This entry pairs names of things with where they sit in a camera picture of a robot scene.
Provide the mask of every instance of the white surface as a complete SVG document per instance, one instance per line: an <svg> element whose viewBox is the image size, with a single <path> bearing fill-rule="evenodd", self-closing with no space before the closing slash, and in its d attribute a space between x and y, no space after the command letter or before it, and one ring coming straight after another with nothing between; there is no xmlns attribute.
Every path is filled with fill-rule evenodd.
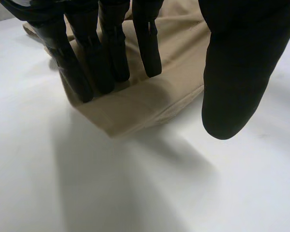
<svg viewBox="0 0 290 232"><path fill-rule="evenodd" d="M0 232L290 232L290 43L227 141L205 132L201 97L111 141L53 67L21 22L0 22Z"/></svg>

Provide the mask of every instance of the black robotic finger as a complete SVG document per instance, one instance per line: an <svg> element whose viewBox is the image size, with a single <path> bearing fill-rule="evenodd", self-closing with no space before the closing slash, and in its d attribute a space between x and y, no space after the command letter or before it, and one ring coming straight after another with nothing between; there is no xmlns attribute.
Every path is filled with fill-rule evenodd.
<svg viewBox="0 0 290 232"><path fill-rule="evenodd" d="M115 88L115 82L96 32L98 5L96 9L86 10L85 12L66 12L66 17L77 43L84 51L87 65L97 89L103 94L112 92Z"/></svg>
<svg viewBox="0 0 290 232"><path fill-rule="evenodd" d="M153 77L162 72L158 48L155 19L163 5L163 0L133 0L133 24L140 48L141 58L147 76Z"/></svg>
<svg viewBox="0 0 290 232"><path fill-rule="evenodd" d="M44 41L48 51L57 61L61 74L80 100L92 100L93 90L68 41L63 16L51 23L31 26Z"/></svg>
<svg viewBox="0 0 290 232"><path fill-rule="evenodd" d="M126 55L125 34L122 23L130 7L130 1L99 2L100 25L102 29L102 45L107 51L113 77L118 82L127 81L130 77Z"/></svg>
<svg viewBox="0 0 290 232"><path fill-rule="evenodd" d="M221 24L223 28L211 18L214 15L204 15L213 31L204 70L202 119L215 138L233 137L250 120L290 39L290 3L271 3L264 5L264 14L254 4L244 12L239 8L235 21Z"/></svg>

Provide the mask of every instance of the folded cloth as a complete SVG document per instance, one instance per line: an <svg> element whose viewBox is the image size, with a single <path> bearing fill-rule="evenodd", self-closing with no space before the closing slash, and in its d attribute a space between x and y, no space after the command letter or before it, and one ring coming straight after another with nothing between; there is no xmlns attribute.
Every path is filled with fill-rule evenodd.
<svg viewBox="0 0 290 232"><path fill-rule="evenodd" d="M71 105L110 137L125 136L166 123L203 91L210 30L201 14L198 0L164 2L156 19L163 71L152 78L145 73L130 19L131 8L123 23L131 74L127 83L118 84L113 93L97 96L84 104L61 77ZM31 35L35 34L28 24L24 24L24 29ZM86 71L82 52L73 39L68 23L67 35Z"/></svg>

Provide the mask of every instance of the beige cloth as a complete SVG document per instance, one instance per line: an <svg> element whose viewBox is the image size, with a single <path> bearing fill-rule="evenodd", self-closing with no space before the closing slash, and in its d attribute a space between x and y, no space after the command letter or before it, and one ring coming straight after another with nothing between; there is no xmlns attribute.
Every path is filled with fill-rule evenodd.
<svg viewBox="0 0 290 232"><path fill-rule="evenodd" d="M139 53L131 8L123 23L126 34L130 80L114 93L83 104L63 81L67 97L80 113L110 137L119 137L142 128L165 123L176 116L203 91L203 71L210 31L198 0L166 0L156 20L162 74L148 78ZM28 24L27 33L34 34ZM82 54L71 28L67 34L84 69Z"/></svg>

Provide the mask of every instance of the tan fabric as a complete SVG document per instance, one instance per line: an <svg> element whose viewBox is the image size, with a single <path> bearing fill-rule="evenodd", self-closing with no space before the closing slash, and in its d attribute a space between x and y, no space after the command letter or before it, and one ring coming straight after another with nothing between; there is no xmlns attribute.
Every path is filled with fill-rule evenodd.
<svg viewBox="0 0 290 232"><path fill-rule="evenodd" d="M131 19L131 11L123 24L126 34L130 80L118 85L116 91L83 104L64 84L70 103L88 120L110 137L124 136L142 128L165 123L176 116L203 91L203 70L210 31L198 0L166 0L159 18L159 50L162 74L148 78L140 57ZM27 24L26 31L32 33ZM73 39L71 28L67 34ZM84 69L81 51L71 41Z"/></svg>

